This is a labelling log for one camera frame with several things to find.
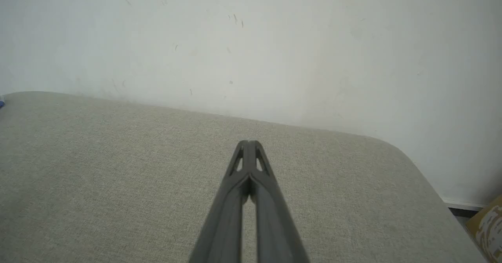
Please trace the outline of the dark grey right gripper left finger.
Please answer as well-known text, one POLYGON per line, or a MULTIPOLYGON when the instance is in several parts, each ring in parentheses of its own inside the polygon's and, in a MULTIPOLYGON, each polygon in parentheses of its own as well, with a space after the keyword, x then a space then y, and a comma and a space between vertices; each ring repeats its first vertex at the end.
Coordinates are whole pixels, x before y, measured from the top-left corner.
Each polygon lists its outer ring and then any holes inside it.
POLYGON ((213 199, 190 263, 241 263, 242 207, 249 196, 249 171, 244 162, 247 140, 240 141, 213 199))

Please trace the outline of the grey fabric sofa cushion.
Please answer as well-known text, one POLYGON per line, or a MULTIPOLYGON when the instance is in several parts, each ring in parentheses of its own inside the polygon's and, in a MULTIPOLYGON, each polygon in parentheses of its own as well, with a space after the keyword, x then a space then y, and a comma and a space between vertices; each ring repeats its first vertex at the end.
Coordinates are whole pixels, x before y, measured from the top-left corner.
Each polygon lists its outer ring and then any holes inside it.
POLYGON ((0 263, 187 263, 241 140, 312 263, 486 263, 382 140, 54 92, 0 108, 0 263))

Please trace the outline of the brown cardboard box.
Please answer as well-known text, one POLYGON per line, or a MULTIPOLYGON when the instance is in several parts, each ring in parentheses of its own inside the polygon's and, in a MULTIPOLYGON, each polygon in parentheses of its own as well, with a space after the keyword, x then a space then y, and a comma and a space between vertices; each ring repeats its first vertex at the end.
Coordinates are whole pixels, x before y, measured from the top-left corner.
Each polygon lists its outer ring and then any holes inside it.
POLYGON ((466 223, 488 262, 502 263, 502 194, 466 223))

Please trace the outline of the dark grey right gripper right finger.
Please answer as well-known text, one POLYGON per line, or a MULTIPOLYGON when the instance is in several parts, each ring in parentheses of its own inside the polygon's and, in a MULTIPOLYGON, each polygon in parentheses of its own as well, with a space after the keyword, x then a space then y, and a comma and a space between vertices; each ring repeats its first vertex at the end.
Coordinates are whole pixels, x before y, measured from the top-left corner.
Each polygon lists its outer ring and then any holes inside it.
POLYGON ((251 140, 251 196, 256 206, 258 263, 310 263, 265 149, 251 140))

